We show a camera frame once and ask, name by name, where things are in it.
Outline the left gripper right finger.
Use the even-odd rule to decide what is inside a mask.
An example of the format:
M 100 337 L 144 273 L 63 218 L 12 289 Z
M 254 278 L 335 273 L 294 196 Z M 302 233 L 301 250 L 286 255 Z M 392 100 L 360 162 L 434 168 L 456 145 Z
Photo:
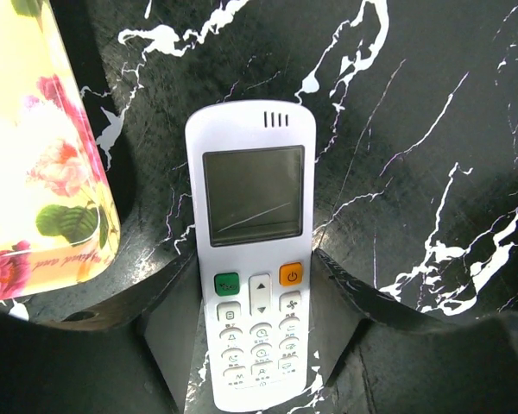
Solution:
M 446 323 L 318 249 L 313 327 L 339 413 L 518 413 L 518 311 Z

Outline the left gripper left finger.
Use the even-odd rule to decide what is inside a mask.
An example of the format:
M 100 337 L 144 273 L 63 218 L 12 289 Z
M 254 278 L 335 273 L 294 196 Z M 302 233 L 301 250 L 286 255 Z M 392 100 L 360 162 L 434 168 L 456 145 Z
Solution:
M 194 254 L 59 323 L 0 311 L 0 413 L 181 413 L 198 318 Z

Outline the white remote control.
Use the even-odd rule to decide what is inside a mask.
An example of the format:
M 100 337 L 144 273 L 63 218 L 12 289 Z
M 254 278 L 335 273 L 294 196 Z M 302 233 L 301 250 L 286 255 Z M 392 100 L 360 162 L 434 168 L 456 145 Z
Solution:
M 306 386 L 316 122 L 280 100 L 185 126 L 214 404 L 262 411 Z

